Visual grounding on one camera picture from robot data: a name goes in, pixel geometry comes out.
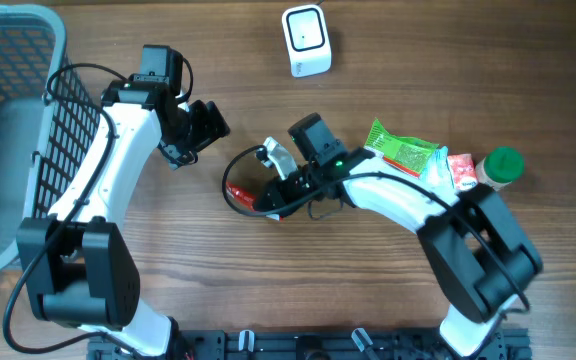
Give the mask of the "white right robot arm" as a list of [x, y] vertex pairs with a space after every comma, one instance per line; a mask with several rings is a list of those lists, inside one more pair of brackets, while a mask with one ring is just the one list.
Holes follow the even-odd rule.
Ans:
[[397, 171], [367, 149], [306, 154], [299, 166], [284, 149], [254, 151], [277, 175], [253, 205], [257, 216], [287, 217], [323, 198], [373, 211], [418, 237], [437, 282], [450, 302], [439, 326], [456, 355], [480, 352], [502, 319], [530, 309], [528, 285], [543, 261], [499, 194], [478, 184], [457, 192]]

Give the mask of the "small orange box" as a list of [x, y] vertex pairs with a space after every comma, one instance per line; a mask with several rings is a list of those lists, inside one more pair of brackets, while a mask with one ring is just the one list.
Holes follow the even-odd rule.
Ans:
[[478, 179], [471, 154], [449, 155], [447, 163], [456, 190], [466, 191], [477, 185]]

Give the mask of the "green lid jar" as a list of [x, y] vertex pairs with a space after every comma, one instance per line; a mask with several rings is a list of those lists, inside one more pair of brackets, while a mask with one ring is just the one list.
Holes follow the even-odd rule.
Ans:
[[479, 183], [499, 191], [519, 179], [524, 169], [522, 154], [511, 147], [498, 147], [476, 165], [475, 172]]

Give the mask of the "red Nescafe coffee stick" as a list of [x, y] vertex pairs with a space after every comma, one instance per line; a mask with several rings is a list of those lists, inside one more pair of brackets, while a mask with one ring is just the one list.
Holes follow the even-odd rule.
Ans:
[[227, 181], [226, 193], [231, 200], [234, 200], [238, 205], [243, 206], [246, 210], [255, 211], [254, 205], [257, 197], [245, 190], [243, 187]]

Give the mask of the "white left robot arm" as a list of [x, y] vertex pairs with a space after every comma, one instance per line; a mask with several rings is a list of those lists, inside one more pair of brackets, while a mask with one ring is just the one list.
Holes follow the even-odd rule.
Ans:
[[102, 125], [74, 180], [44, 218], [26, 218], [17, 232], [23, 273], [4, 313], [21, 291], [36, 319], [81, 330], [134, 359], [171, 359], [177, 322], [141, 297], [140, 275], [121, 234], [145, 163], [159, 150], [171, 168], [197, 162], [200, 151], [230, 129], [212, 102], [187, 101], [166, 81], [118, 80], [101, 99]]

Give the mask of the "light blue snack packet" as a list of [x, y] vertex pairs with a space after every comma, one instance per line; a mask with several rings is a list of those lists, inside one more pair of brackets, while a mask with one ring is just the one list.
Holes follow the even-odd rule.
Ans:
[[433, 187], [454, 188], [452, 175], [447, 162], [448, 148], [442, 146], [429, 157], [422, 170], [420, 180]]

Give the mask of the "green snack bag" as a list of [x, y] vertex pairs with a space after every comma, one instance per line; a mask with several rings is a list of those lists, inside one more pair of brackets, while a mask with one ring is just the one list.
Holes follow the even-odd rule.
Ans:
[[375, 118], [364, 147], [394, 168], [419, 178], [439, 145], [415, 137], [393, 135]]

